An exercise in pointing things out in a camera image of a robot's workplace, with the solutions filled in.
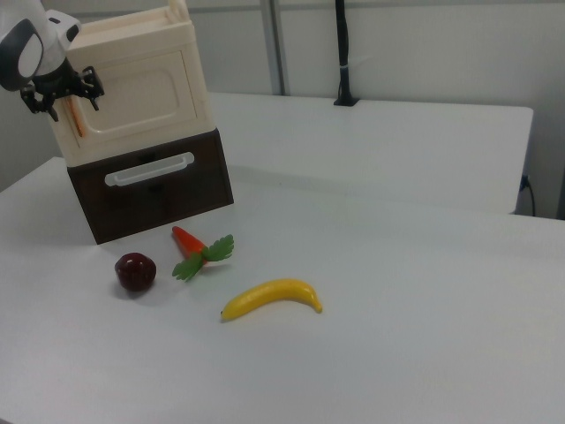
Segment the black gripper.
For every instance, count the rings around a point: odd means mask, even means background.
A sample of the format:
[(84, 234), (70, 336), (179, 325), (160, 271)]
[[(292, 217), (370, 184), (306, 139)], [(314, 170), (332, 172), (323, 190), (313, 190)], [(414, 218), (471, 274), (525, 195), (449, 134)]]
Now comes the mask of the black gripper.
[(54, 122), (58, 121), (54, 109), (56, 97), (67, 95), (83, 96), (90, 101), (94, 110), (99, 109), (97, 99), (105, 94), (102, 82), (93, 66), (80, 74), (65, 59), (54, 71), (35, 75), (34, 86), (20, 89), (20, 97), (33, 114), (47, 113)]

